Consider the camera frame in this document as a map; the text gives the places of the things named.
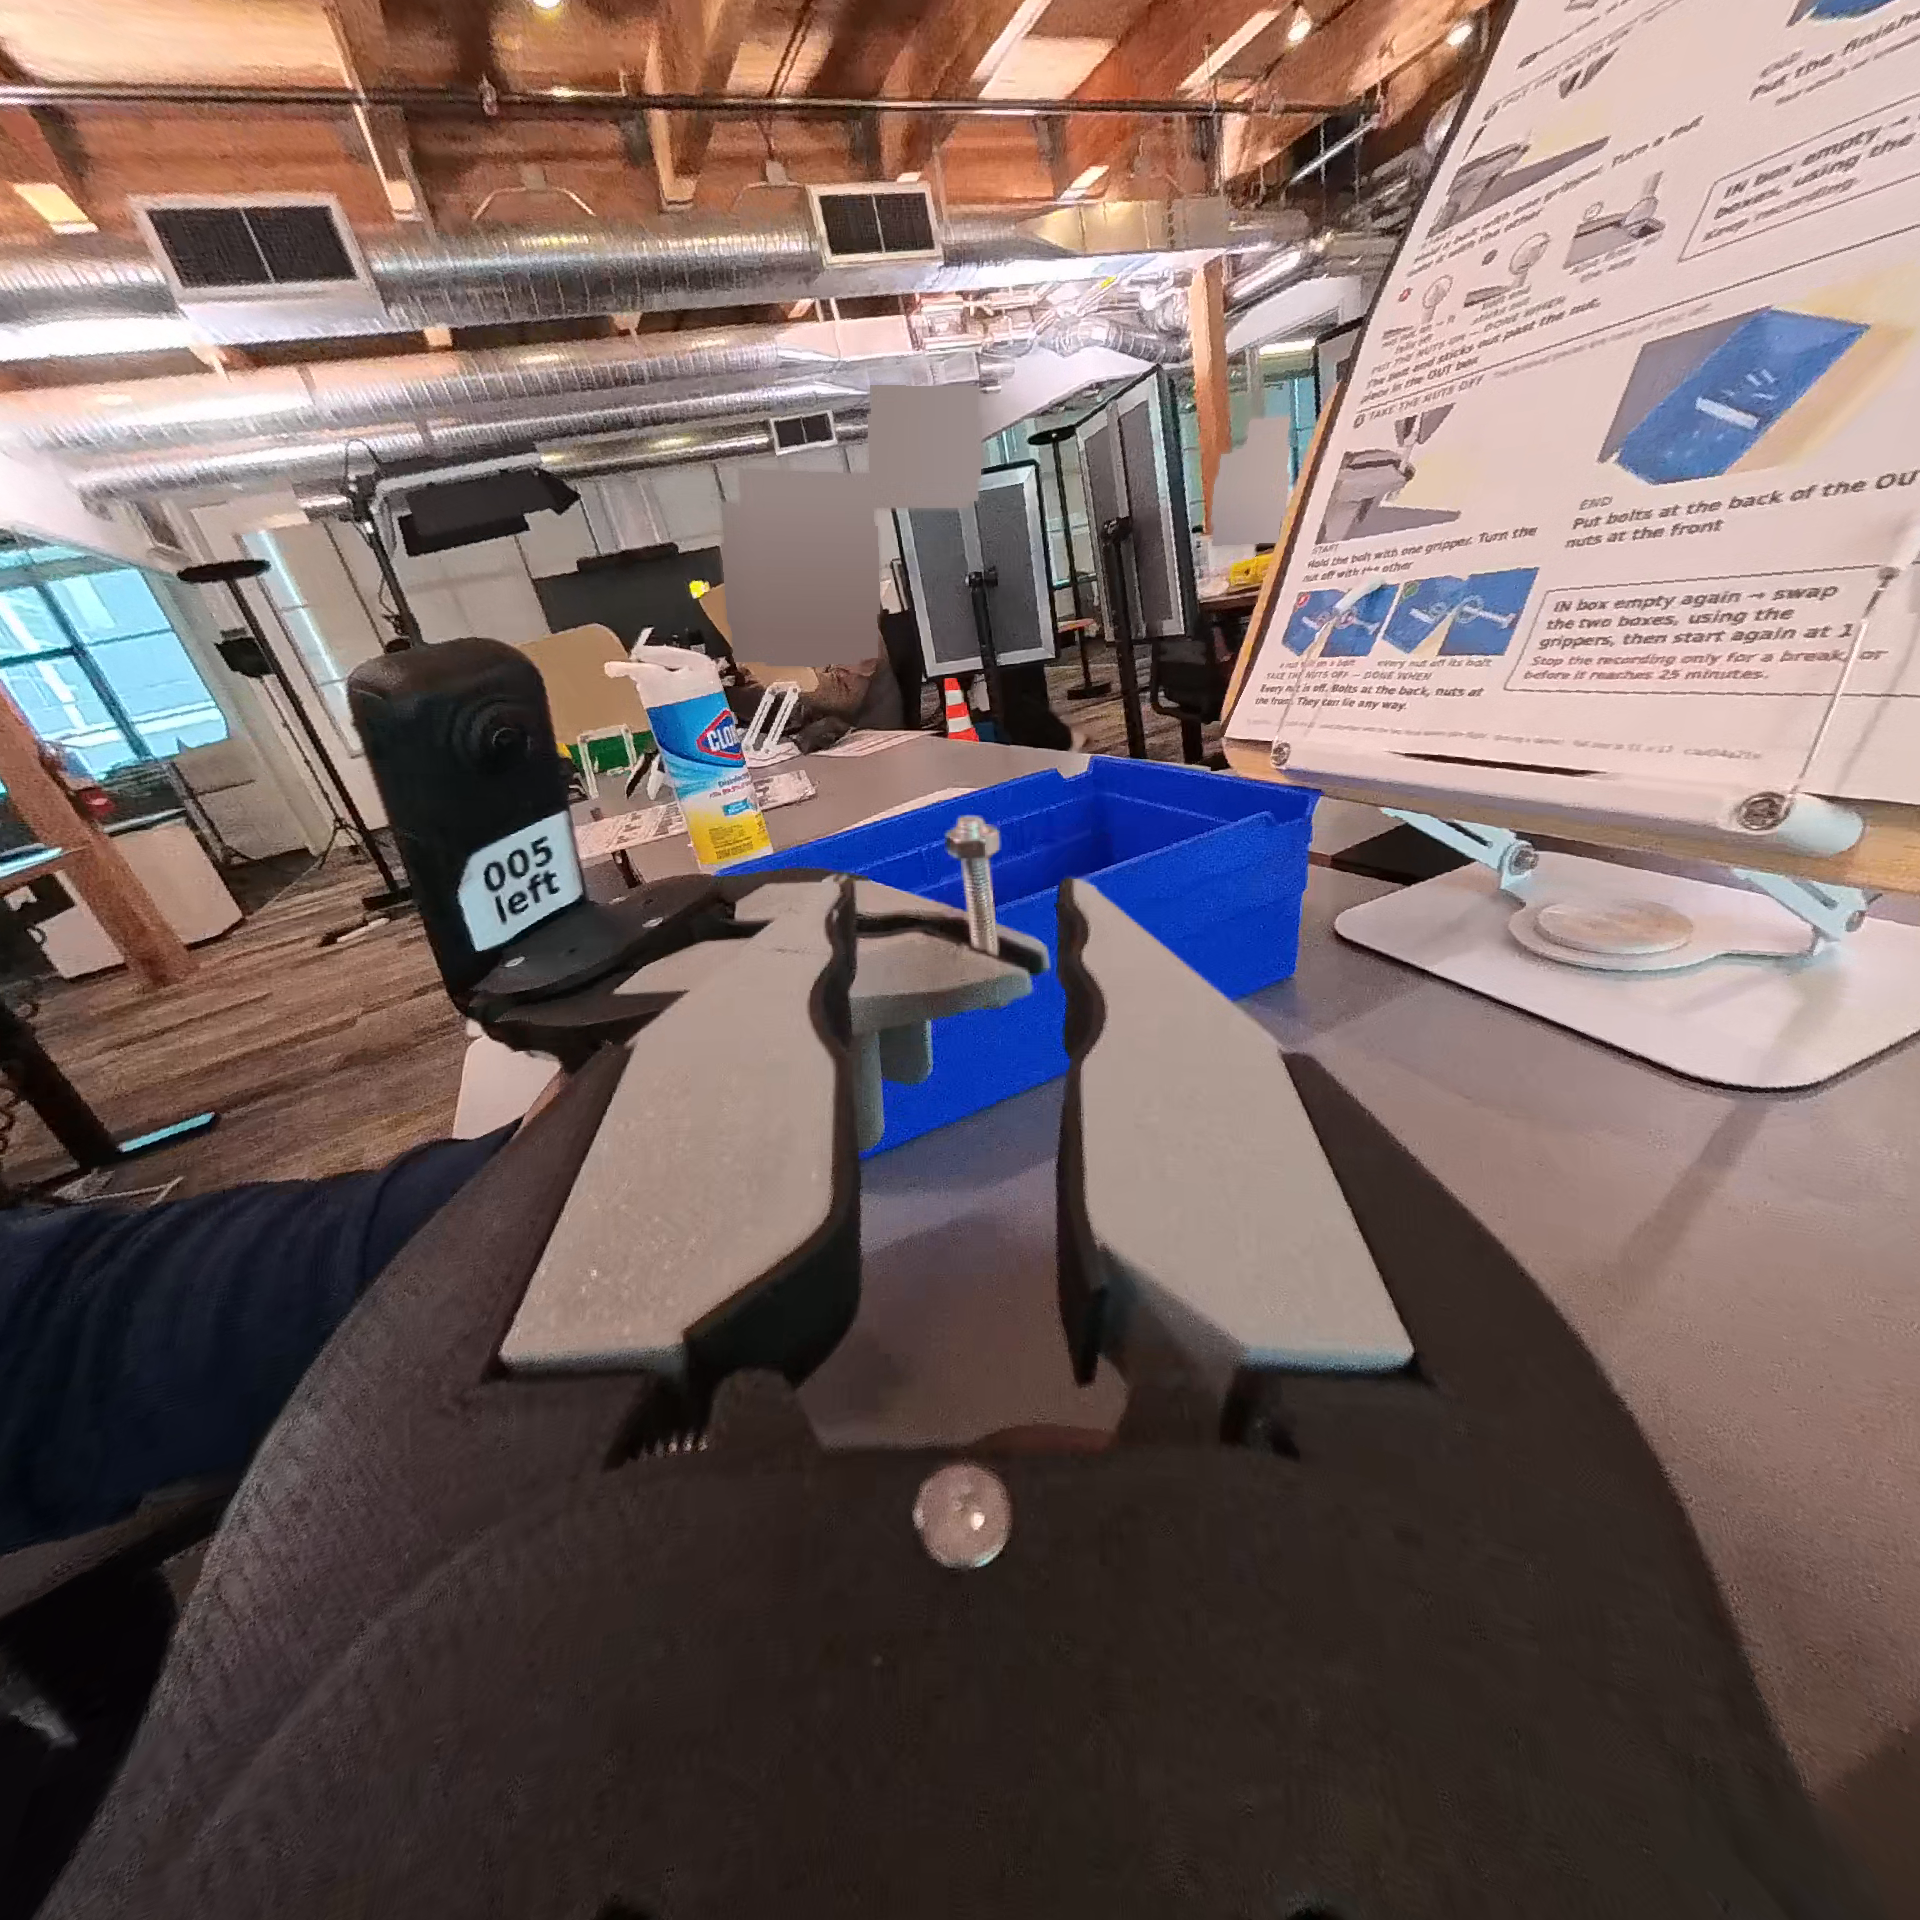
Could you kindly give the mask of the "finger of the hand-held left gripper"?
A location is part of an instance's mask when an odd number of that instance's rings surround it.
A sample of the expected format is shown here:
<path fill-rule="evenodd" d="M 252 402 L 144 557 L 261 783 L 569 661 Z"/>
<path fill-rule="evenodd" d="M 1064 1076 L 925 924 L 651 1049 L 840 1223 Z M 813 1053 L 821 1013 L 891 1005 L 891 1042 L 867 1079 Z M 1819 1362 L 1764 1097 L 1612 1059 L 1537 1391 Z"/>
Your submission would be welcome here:
<path fill-rule="evenodd" d="M 758 927 L 782 915 L 797 913 L 821 886 L 827 889 L 829 903 L 842 899 L 852 903 L 856 932 L 865 941 L 921 932 L 973 955 L 993 955 L 1026 973 L 1049 971 L 1044 941 L 998 926 L 995 948 L 977 947 L 970 916 L 963 910 L 867 878 L 731 878 L 734 924 Z"/>
<path fill-rule="evenodd" d="M 963 927 L 742 927 L 616 989 L 675 998 L 632 1042 L 616 1156 L 846 1156 L 878 1139 L 880 1035 L 1026 997 Z"/>

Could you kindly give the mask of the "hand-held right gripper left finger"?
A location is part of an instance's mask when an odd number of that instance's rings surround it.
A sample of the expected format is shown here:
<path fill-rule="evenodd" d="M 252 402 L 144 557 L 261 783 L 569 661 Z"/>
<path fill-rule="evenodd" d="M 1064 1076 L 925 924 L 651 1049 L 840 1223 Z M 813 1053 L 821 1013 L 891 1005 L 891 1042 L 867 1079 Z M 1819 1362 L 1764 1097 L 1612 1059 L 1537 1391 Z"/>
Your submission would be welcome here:
<path fill-rule="evenodd" d="M 856 910 L 821 886 L 762 927 L 842 927 L 851 945 Z M 498 1362 L 513 1375 L 712 1387 L 773 1372 L 797 1385 L 851 1330 L 858 1299 L 858 1150 L 616 1156 L 611 1102 Z"/>

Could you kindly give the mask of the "silver hex bolt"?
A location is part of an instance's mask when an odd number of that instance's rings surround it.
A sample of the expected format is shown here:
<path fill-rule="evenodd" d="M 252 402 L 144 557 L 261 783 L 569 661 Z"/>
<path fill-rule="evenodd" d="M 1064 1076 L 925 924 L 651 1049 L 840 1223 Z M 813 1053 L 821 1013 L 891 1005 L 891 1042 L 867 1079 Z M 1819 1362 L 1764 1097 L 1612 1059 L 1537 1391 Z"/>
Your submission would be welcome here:
<path fill-rule="evenodd" d="M 963 876 L 970 947 L 998 958 L 998 916 L 993 886 L 993 858 L 1001 849 L 998 829 L 977 813 L 960 815 L 945 836 L 946 852 Z"/>

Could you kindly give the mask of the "blue plastic bin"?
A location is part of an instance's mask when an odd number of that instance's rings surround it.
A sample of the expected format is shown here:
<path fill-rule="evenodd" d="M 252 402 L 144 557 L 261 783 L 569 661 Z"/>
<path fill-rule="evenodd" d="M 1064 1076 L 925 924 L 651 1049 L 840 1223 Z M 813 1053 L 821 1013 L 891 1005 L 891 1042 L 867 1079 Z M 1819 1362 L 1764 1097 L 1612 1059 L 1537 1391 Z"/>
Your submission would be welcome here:
<path fill-rule="evenodd" d="M 971 809 L 998 829 L 998 924 L 1056 953 L 1064 881 L 1088 881 L 1229 998 L 1291 975 L 1299 963 L 1315 795 L 1163 762 L 1098 757 L 1082 774 L 1033 772 L 955 801 L 928 801 L 740 867 L 829 868 L 939 906 L 963 903 L 945 849 Z M 1056 971 L 990 1013 L 931 1027 L 931 1076 L 884 1092 L 878 1153 L 988 1111 L 1067 1069 L 1066 989 Z"/>

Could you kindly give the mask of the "person's left forearm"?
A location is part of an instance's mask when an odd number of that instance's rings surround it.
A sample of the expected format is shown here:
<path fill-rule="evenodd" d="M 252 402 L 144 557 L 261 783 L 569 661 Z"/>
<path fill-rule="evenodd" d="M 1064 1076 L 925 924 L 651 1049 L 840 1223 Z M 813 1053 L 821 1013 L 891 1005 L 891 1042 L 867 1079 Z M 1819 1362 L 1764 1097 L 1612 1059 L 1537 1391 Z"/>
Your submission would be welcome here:
<path fill-rule="evenodd" d="M 2 1553 L 248 1467 L 400 1249 L 514 1139 L 153 1206 L 2 1214 Z"/>

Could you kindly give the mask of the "tan board on white stand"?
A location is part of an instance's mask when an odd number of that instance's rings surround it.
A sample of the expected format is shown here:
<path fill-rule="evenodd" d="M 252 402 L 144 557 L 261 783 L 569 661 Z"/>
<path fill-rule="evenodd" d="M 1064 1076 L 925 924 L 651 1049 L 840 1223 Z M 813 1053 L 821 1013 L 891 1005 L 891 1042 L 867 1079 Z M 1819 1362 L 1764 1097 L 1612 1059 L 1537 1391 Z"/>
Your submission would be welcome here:
<path fill-rule="evenodd" d="M 641 794 L 657 751 L 629 650 L 602 625 L 516 643 L 542 678 L 562 771 L 602 806 Z"/>

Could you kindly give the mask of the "disinfectant wipes canister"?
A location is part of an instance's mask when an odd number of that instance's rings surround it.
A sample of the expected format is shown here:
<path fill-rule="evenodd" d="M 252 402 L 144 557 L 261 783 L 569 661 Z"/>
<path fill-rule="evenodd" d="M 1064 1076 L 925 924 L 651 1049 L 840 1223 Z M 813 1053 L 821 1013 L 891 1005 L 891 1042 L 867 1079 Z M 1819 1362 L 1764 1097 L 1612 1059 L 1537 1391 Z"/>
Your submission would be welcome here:
<path fill-rule="evenodd" d="M 768 855 L 773 836 L 718 663 L 688 647 L 644 643 L 603 671 L 638 690 L 697 865 L 721 873 Z"/>

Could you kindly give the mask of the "black display screen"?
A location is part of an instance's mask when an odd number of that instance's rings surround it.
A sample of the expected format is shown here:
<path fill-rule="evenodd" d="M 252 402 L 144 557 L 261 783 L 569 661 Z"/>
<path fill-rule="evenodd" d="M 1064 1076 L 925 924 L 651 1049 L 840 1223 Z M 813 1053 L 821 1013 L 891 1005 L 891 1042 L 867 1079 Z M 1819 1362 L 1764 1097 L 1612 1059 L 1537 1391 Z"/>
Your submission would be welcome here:
<path fill-rule="evenodd" d="M 642 631 L 651 631 L 657 643 L 667 643 L 712 631 L 702 599 L 690 588 L 712 589 L 722 580 L 724 557 L 718 545 L 658 545 L 590 557 L 573 569 L 534 579 L 534 597 L 550 633 L 603 627 L 624 645 L 635 645 Z"/>

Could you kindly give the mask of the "white cabinet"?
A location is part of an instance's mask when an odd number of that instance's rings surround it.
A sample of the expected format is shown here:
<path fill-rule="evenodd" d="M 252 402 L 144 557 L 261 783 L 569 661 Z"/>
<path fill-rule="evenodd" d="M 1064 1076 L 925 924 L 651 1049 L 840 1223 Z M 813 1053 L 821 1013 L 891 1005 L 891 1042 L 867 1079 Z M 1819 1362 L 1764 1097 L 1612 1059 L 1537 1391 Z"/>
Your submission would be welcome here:
<path fill-rule="evenodd" d="M 109 839 L 187 948 L 221 940 L 243 924 L 245 910 L 184 813 L 113 833 Z M 124 953 L 80 899 L 68 870 L 58 878 L 72 906 L 36 926 L 52 970 L 68 981 L 121 970 Z"/>

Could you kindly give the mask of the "large window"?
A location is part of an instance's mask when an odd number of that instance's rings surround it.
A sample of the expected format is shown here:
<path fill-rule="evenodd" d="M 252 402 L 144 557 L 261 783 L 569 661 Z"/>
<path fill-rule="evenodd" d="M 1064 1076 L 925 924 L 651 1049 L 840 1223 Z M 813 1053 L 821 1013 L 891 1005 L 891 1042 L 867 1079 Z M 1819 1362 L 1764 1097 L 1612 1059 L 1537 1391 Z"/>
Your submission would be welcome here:
<path fill-rule="evenodd" d="M 2 683 L 40 740 L 97 780 L 232 737 L 152 573 L 75 546 L 4 541 Z"/>

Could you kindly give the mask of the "white framed grey panel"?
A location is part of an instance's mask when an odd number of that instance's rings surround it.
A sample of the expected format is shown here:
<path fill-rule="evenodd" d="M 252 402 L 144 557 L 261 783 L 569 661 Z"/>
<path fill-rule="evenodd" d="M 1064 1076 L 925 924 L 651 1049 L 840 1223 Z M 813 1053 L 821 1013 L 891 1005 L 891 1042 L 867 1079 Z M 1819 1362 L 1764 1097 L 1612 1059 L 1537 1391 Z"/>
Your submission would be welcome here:
<path fill-rule="evenodd" d="M 1124 749 L 1145 757 L 1147 647 L 1200 619 L 1193 527 L 1168 373 L 1154 367 L 1073 429 L 1092 541 L 1102 631 L 1112 645 Z"/>
<path fill-rule="evenodd" d="M 963 507 L 891 519 L 925 678 L 982 690 L 996 734 L 1017 743 L 1059 654 L 1041 466 L 993 466 Z"/>

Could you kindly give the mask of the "black office chair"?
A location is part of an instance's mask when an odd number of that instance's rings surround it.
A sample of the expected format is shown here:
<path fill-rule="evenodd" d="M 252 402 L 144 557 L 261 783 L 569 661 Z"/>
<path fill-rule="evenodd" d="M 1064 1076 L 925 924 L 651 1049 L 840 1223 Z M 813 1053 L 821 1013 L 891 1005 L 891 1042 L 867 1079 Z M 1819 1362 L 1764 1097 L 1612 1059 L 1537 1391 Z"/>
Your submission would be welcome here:
<path fill-rule="evenodd" d="M 1152 714 L 1173 721 L 1188 765 L 1220 771 L 1220 751 L 1206 748 L 1206 727 L 1220 721 L 1237 650 L 1220 637 L 1220 625 L 1206 614 L 1185 635 L 1157 637 L 1147 647 L 1147 693 Z"/>

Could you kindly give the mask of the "wooden standing desk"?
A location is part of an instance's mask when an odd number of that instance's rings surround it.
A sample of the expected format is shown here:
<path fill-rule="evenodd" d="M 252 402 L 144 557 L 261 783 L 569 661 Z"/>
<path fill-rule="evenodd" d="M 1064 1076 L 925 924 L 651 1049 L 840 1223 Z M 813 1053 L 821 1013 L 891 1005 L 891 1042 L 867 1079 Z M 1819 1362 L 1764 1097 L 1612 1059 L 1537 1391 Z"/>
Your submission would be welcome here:
<path fill-rule="evenodd" d="M 34 1030 L 36 1002 L 13 1005 L 10 986 L 33 986 L 22 971 L 20 953 L 28 941 L 40 941 L 42 924 L 48 916 L 43 903 L 30 908 L 28 921 L 12 915 L 13 894 L 45 894 L 58 876 L 58 852 L 51 849 L 8 849 L 2 862 L 4 894 L 4 1004 L 2 1004 L 2 1075 L 4 1075 L 4 1154 L 12 1139 L 17 1108 L 25 1106 L 42 1127 L 58 1140 L 80 1175 L 106 1175 L 134 1159 L 158 1154 L 187 1140 L 201 1140 L 220 1127 L 214 1111 L 190 1114 L 170 1121 L 158 1130 L 138 1135 L 114 1135 L 84 1094 L 67 1079 L 62 1067 L 42 1044 Z"/>

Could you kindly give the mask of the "large white air vent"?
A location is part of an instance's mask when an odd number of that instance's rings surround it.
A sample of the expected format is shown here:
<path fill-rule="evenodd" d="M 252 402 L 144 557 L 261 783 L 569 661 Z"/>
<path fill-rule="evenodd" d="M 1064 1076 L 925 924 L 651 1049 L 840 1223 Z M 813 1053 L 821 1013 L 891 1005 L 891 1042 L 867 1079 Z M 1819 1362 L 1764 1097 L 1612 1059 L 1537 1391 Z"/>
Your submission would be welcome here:
<path fill-rule="evenodd" d="M 334 194 L 134 196 L 134 227 L 181 303 L 378 297 Z"/>

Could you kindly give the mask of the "wooden support post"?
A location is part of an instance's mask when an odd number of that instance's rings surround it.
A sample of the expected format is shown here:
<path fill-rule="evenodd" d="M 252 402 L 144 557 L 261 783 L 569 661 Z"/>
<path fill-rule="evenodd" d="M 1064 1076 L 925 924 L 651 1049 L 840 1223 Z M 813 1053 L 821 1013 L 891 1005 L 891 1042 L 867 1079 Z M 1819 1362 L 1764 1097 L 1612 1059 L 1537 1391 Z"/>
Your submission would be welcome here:
<path fill-rule="evenodd" d="M 197 966 L 194 955 L 106 829 L 80 813 L 62 780 L 42 762 L 40 738 L 10 695 L 2 695 L 2 780 L 17 812 L 54 852 L 54 865 L 134 978 L 147 987 L 171 987 L 187 978 Z"/>
<path fill-rule="evenodd" d="M 1204 533 L 1216 527 L 1216 479 L 1233 451 L 1233 359 L 1228 349 L 1226 259 L 1212 259 L 1188 281 L 1190 395 Z"/>

